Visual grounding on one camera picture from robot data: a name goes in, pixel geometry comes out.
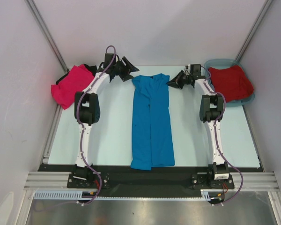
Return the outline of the blue t shirt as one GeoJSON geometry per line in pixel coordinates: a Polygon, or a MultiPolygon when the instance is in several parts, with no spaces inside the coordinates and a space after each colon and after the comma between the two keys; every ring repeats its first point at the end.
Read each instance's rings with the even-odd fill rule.
{"type": "Polygon", "coordinates": [[[168,75],[139,75],[135,87],[132,118],[131,168],[150,171],[174,166],[174,148],[169,113],[168,75]]]}

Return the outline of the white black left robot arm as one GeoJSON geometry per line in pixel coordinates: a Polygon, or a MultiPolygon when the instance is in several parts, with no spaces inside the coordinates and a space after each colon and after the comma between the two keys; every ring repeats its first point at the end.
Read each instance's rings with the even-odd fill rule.
{"type": "Polygon", "coordinates": [[[74,117],[79,126],[79,151],[70,173],[72,182],[77,182],[83,187],[90,187],[95,181],[95,172],[88,161],[89,138],[93,124],[100,119],[101,111],[98,94],[109,84],[113,78],[119,76],[123,82],[133,78],[131,73],[138,72],[125,56],[121,59],[118,55],[106,53],[104,62],[99,65],[93,81],[83,91],[78,91],[74,95],[74,117]]]}

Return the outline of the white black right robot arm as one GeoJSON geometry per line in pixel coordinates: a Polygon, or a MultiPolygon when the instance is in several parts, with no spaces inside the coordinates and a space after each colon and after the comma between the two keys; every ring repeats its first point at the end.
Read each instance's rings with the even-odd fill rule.
{"type": "Polygon", "coordinates": [[[191,175],[192,189],[221,189],[225,182],[229,181],[229,165],[223,156],[221,139],[221,120],[226,108],[224,96],[213,90],[209,84],[211,74],[200,64],[185,66],[178,75],[167,82],[167,85],[176,89],[182,89],[191,85],[202,93],[199,118],[207,131],[207,139],[210,148],[211,163],[208,165],[207,173],[191,175]]]}

